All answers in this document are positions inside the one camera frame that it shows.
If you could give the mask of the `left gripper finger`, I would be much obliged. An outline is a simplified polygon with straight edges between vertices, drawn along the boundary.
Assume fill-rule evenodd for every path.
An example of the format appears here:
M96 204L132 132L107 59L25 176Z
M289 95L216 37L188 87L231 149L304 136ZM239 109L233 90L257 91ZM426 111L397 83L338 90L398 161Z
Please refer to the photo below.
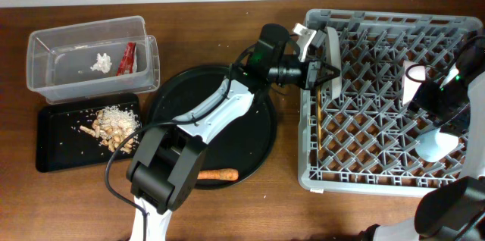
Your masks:
M326 82L330 82L331 80L340 76L340 73L331 73L331 74L321 74L316 79L316 86L321 86Z
M332 74L339 74L340 69L338 67L333 66L332 64L328 64L324 61L319 61L320 64L320 72L321 73L328 73L331 72Z

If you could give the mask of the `grey plate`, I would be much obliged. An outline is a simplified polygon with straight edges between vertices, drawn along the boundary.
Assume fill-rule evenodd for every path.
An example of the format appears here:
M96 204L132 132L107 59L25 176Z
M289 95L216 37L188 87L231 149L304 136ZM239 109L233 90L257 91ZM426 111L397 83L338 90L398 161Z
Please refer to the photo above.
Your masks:
M339 70L336 78L333 78L328 83L330 88L330 97L331 99L336 99L340 96L342 90L342 62L340 54L339 36L337 31L332 27L326 27L324 31L327 34L325 39L327 63Z

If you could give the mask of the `wooden chopstick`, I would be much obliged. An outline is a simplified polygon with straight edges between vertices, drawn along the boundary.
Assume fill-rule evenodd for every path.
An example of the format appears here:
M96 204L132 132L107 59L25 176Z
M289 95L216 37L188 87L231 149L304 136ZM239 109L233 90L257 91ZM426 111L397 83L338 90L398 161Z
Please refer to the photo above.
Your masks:
M317 135L318 135L318 151L321 150L321 140L322 140L322 135L321 135L321 120L322 120L322 112L321 112L321 102L322 102L322 95L321 95L321 86L319 86L316 89L317 93L317 108L316 108L316 114L317 114Z

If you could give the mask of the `light blue cup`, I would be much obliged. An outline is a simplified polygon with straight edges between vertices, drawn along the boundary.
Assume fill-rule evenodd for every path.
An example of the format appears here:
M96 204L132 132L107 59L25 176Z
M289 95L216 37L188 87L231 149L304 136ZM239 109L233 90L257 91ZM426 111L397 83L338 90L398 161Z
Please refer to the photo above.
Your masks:
M458 146L459 138L451 133L444 133L436 128L422 133L416 138L415 151L427 162L437 162Z

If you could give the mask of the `white pink bowl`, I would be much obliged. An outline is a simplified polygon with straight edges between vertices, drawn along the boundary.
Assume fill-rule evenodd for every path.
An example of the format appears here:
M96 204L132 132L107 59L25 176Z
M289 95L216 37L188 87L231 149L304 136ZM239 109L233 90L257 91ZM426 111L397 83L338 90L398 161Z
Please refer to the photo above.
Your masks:
M408 75L415 79L415 81L410 80L405 74L402 75L402 105L406 106L414 97L415 93L418 91L421 85L421 80L426 79L426 69L425 66L418 65L413 67Z

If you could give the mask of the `orange carrot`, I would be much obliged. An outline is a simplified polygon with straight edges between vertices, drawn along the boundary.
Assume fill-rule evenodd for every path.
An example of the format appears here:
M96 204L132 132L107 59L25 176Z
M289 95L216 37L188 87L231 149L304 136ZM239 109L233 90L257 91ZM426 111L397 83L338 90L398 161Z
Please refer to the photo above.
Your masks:
M235 180L238 180L238 178L239 178L239 171L232 168L200 171L197 176L198 180L235 181Z

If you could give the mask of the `red snack wrapper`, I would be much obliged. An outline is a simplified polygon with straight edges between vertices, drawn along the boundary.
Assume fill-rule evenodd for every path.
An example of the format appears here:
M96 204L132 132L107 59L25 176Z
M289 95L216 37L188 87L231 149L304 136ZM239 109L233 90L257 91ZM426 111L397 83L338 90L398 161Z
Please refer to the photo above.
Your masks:
M133 74L137 71L136 43L128 42L117 69L117 76Z

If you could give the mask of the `food scraps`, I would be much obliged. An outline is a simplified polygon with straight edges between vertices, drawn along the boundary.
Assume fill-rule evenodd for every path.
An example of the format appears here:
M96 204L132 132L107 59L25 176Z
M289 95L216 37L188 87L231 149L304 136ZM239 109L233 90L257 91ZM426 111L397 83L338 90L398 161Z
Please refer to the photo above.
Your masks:
M79 132L84 132L99 141L110 152L114 152L123 140L141 127L139 116L130 108L119 105L106 106L97 111L90 111L86 123L79 125Z

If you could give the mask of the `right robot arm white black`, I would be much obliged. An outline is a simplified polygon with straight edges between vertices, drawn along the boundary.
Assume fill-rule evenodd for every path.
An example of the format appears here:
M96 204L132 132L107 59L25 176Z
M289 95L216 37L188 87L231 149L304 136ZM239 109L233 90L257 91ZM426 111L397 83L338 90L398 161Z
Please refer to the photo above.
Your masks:
M375 224L358 240L482 240L484 238L484 37L470 38L446 69L441 84L421 81L409 104L436 118L418 136L416 153L438 161L464 136L465 162L458 179L426 194L413 218Z

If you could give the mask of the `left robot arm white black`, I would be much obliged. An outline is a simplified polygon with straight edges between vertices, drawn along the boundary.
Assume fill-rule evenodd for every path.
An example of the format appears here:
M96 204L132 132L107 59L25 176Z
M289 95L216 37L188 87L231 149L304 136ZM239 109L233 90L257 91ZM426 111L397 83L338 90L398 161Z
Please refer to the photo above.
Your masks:
M127 169L132 199L110 184L113 160L108 160L104 181L108 191L136 209L131 240L163 240L172 213L192 192L210 142L228 125L266 98L272 84L293 84L310 90L340 80L340 52L328 49L319 57L306 52L246 51L246 64L235 61L220 87L188 112L160 120L139 130L142 142Z

